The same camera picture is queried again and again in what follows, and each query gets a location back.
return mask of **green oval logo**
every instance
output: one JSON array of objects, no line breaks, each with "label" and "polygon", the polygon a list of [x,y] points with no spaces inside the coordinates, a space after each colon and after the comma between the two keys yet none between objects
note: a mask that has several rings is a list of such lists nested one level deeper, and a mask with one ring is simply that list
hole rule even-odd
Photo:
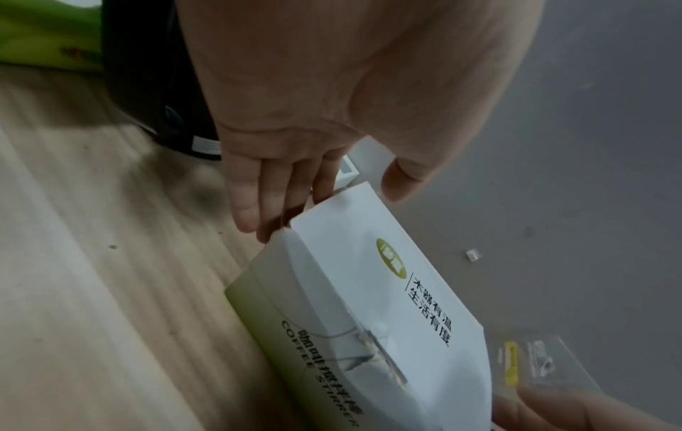
[{"label": "green oval logo", "polygon": [[377,239],[377,250],[379,250],[381,259],[393,274],[400,278],[407,278],[407,269],[405,269],[402,259],[400,259],[400,256],[393,250],[391,244],[379,238]]}]

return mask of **finger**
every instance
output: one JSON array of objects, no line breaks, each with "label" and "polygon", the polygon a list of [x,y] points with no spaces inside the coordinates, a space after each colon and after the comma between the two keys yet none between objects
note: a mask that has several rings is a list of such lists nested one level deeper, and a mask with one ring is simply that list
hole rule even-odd
[{"label": "finger", "polygon": [[260,225],[258,184],[261,161],[223,151],[222,164],[234,223],[242,232],[253,232]]},{"label": "finger", "polygon": [[327,152],[322,157],[320,169],[313,181],[313,201],[319,204],[334,195],[334,184],[339,175],[343,156],[350,151],[350,147],[338,148]]},{"label": "finger", "polygon": [[521,387],[519,397],[538,415],[566,431],[678,430],[629,405],[572,388]]},{"label": "finger", "polygon": [[506,431],[556,431],[531,409],[498,395],[492,400],[492,422]]},{"label": "finger", "polygon": [[421,190],[437,171],[436,167],[397,157],[381,179],[381,191],[391,202],[404,201]]},{"label": "finger", "polygon": [[263,160],[259,181],[258,203],[261,224],[256,237],[265,244],[274,231],[282,226],[286,188],[293,165],[284,160]]},{"label": "finger", "polygon": [[305,203],[310,197],[313,181],[320,169],[321,162],[321,158],[310,158],[296,162],[293,165],[291,179],[286,188],[282,226],[286,226],[292,218],[303,212]]}]

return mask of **box top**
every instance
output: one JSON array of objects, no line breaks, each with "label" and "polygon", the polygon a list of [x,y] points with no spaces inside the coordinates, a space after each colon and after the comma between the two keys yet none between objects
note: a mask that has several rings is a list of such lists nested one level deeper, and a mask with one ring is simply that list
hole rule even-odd
[{"label": "box top", "polygon": [[443,430],[488,430],[483,329],[364,183],[291,222],[347,311]]}]

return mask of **black object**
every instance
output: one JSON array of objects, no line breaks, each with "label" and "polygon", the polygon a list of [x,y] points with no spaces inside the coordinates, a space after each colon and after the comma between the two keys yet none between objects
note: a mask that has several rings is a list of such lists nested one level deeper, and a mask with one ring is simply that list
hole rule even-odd
[{"label": "black object", "polygon": [[125,115],[163,146],[220,160],[173,0],[104,0],[102,55],[109,95]]}]

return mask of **wood grain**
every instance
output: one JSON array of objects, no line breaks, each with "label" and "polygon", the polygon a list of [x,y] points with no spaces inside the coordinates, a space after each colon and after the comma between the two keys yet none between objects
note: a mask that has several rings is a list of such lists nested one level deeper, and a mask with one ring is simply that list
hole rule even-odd
[{"label": "wood grain", "polygon": [[0,67],[0,428],[300,430],[222,292],[260,249],[220,167],[98,77]]}]

